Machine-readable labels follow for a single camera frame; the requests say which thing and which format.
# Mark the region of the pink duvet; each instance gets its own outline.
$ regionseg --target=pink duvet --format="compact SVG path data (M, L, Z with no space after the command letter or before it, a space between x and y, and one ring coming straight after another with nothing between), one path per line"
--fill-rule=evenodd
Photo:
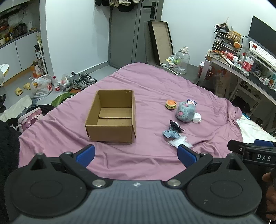
M85 130L85 120L98 89L132 89L136 99L137 139L133 144L92 142ZM192 99L197 102L200 123L183 123L165 102ZM88 144L95 145L96 156L87 167L100 177L121 180L168 180L185 169L162 132L169 121L185 129L196 152L225 157L230 139L242 141L235 124L241 117L239 108L225 98L151 65L127 65L112 75L78 93L36 121L19 138L19 166L24 166L38 152L58 157L65 151L76 152Z

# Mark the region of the human hand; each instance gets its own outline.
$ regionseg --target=human hand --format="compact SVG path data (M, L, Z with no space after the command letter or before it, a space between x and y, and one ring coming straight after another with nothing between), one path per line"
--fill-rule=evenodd
M262 176L262 180L266 183L272 183L271 173L264 174ZM266 205L267 211L273 212L276 211L276 190L274 189L273 185L270 185L266 192ZM276 213L275 214L268 214L266 217L272 221L276 220Z

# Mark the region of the wicker basket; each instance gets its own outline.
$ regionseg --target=wicker basket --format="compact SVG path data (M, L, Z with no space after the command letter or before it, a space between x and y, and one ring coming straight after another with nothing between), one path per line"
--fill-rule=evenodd
M241 36L241 34L235 32L235 31L229 30L228 37L235 42L240 42L242 36Z

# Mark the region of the white keyboard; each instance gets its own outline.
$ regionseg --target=white keyboard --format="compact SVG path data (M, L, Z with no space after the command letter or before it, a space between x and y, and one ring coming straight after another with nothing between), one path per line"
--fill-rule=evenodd
M276 58L274 58L265 49L261 48L259 45L255 44L253 41L249 41L249 50L252 53L256 53L259 58L261 58L266 63L268 63L269 65L271 65L274 69L276 69Z

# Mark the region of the blue gripper pad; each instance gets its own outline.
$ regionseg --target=blue gripper pad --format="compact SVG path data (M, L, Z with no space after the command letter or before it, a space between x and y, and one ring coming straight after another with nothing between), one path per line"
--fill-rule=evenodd
M87 167L89 163L95 157L95 146L88 145L76 153L76 162L81 164L84 167Z
M183 165L188 168L194 162L198 161L200 156L185 145L180 145L177 148L177 157Z
M256 145L256 146L274 147L274 145L273 145L272 142L264 141L264 140L259 140L259 139L256 139L256 140L254 141L253 145Z

